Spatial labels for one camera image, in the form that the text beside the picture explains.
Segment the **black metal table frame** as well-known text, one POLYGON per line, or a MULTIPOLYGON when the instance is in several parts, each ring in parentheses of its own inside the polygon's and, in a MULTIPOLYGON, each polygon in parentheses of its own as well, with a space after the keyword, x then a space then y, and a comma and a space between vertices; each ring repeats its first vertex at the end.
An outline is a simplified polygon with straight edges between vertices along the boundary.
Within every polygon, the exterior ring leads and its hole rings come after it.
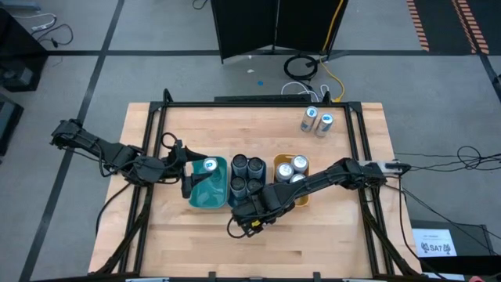
MULTIPOLYGON (((342 157, 394 157, 380 103, 332 104, 335 125, 319 138, 300 128, 304 106, 265 103, 173 102, 162 130, 167 141, 181 139, 191 150, 231 160, 236 154, 272 165, 277 154, 303 154, 312 172, 342 157)), ((228 207, 197 209, 179 185, 153 188, 143 257, 130 251, 127 268, 145 277, 370 277, 373 273, 362 223, 360 196, 339 186, 314 193, 251 238, 229 222, 228 207)))

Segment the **silver cans pair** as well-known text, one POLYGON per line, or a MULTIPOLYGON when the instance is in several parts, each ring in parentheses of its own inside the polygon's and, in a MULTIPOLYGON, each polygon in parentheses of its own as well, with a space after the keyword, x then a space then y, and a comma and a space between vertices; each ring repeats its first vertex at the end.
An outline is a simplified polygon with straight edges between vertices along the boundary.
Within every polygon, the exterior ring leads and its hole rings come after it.
POLYGON ((280 183, 288 183, 291 177, 294 175, 294 168, 291 163, 280 163, 276 167, 276 181, 280 183))

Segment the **white SA7 label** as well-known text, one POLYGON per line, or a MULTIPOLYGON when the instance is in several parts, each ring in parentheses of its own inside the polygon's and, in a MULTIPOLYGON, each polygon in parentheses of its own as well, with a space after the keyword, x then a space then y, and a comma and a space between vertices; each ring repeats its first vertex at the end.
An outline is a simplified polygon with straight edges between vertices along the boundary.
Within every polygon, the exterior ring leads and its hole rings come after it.
POLYGON ((413 237, 420 258, 457 256, 449 230, 413 229, 413 237))

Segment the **slim blue-silver Red Bull can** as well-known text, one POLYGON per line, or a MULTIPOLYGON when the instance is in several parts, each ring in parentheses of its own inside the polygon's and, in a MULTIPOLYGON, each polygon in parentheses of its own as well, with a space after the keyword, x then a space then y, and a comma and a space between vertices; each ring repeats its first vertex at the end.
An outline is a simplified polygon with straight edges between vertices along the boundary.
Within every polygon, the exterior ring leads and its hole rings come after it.
POLYGON ((304 116, 301 120, 301 130, 303 132, 310 132, 315 124, 315 120, 318 117, 319 110, 317 107, 310 106, 307 107, 304 116))
POLYGON ((334 123, 334 118, 332 114, 323 114, 320 117, 317 127, 315 129, 315 135, 319 138, 326 137, 329 130, 332 128, 333 123, 334 123))

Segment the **black flat bar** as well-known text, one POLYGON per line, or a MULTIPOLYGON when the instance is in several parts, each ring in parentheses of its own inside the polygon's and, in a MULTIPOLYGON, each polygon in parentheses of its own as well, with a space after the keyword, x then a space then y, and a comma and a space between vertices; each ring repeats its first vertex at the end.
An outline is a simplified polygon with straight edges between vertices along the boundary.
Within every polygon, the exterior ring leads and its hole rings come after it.
POLYGON ((236 102, 236 103, 289 103, 289 102, 311 102, 311 97, 307 94, 284 94, 267 96, 216 96, 215 102, 236 102))

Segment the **black orange-striped floor mat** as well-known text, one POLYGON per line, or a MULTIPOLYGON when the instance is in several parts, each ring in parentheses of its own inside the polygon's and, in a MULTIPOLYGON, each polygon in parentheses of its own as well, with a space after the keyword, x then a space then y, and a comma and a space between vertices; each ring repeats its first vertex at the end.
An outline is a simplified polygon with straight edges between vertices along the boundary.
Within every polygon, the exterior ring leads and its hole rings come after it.
POLYGON ((501 0, 406 0, 422 50, 501 56, 501 0))

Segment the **black equipment case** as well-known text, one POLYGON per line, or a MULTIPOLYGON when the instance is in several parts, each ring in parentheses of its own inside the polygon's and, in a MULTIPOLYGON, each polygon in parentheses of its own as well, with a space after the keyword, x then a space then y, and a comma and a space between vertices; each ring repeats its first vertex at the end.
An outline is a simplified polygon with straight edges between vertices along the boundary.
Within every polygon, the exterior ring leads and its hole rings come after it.
POLYGON ((18 103, 0 97, 0 157, 5 156, 8 150, 23 110, 24 108, 18 103))

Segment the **black cabinet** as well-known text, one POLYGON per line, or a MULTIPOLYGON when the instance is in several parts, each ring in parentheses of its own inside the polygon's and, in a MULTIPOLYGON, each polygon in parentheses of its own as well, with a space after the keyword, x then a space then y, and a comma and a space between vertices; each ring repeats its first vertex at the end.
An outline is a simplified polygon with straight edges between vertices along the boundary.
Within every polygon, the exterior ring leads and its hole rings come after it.
POLYGON ((0 86, 9 92, 35 91, 48 57, 48 51, 0 8, 0 86))

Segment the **black folding partition screen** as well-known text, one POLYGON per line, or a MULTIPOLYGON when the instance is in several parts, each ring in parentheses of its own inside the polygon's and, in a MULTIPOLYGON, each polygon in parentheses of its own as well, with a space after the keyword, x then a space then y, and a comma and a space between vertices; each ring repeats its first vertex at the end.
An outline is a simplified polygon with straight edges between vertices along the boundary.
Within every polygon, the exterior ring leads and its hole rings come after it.
POLYGON ((349 0, 211 0, 222 60, 266 46, 326 54, 349 0))

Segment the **dark blue-teal plastic bin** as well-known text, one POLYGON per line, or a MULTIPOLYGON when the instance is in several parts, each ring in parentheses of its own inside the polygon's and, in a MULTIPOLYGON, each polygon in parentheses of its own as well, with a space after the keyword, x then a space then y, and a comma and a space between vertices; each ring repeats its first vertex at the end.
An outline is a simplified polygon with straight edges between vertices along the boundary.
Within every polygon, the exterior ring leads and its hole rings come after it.
MULTIPOLYGON (((236 177, 236 176, 235 176, 235 175, 234 175, 234 173, 232 172, 232 165, 231 165, 231 176, 230 176, 230 182, 231 182, 231 180, 232 180, 233 178, 235 178, 235 177, 236 177)), ((249 178, 249 176, 248 176, 248 174, 247 174, 247 177, 246 177, 245 179, 246 179, 246 181, 248 181, 248 180, 250 179, 250 178, 249 178)), ((264 186, 264 185, 265 185, 265 180, 266 180, 266 164, 265 164, 265 162, 264 162, 264 171, 263 171, 263 174, 262 174, 262 177, 260 178, 260 180, 263 182, 263 186, 264 186)), ((245 198, 242 198, 242 199, 236 199, 236 198, 233 196, 232 191, 231 191, 231 189, 230 189, 230 194, 229 194, 228 204, 229 204, 229 206, 230 206, 230 207, 232 207, 232 208, 233 208, 234 206, 236 206, 237 204, 239 204, 242 200, 245 200, 245 198)))

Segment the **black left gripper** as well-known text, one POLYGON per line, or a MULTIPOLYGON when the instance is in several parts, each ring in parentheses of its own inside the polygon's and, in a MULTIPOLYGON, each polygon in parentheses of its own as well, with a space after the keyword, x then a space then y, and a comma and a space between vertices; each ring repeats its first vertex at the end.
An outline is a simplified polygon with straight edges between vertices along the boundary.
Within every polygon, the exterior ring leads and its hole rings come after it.
POLYGON ((179 139, 175 142, 175 154, 163 158, 151 157, 153 162, 153 180, 151 183, 165 183, 167 179, 174 179, 182 182, 182 197, 190 198, 194 186, 212 176, 211 172, 202 174, 183 174, 183 164, 181 161, 202 161, 206 159, 205 154, 199 154, 190 150, 182 144, 179 139))

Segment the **light teal plastic bin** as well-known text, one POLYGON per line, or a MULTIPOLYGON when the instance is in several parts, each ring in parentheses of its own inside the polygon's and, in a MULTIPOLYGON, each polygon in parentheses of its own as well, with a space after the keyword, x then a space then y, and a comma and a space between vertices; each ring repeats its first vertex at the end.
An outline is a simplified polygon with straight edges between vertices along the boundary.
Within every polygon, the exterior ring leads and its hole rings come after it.
MULTIPOLYGON (((189 204, 194 208, 214 209, 223 207, 229 198, 227 162, 223 157, 216 157, 218 170, 210 178, 197 184, 191 193, 189 204)), ((193 171, 205 173, 203 161, 194 161, 193 171)))

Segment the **black box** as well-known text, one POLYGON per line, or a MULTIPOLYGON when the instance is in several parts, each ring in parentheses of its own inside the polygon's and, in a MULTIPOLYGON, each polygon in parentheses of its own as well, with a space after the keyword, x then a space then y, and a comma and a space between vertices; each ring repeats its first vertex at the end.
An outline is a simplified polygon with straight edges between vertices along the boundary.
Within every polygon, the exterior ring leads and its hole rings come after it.
POLYGON ((449 230, 457 256, 420 258, 424 271, 462 276, 493 276, 501 281, 501 251, 496 251, 484 225, 413 220, 413 229, 449 230))

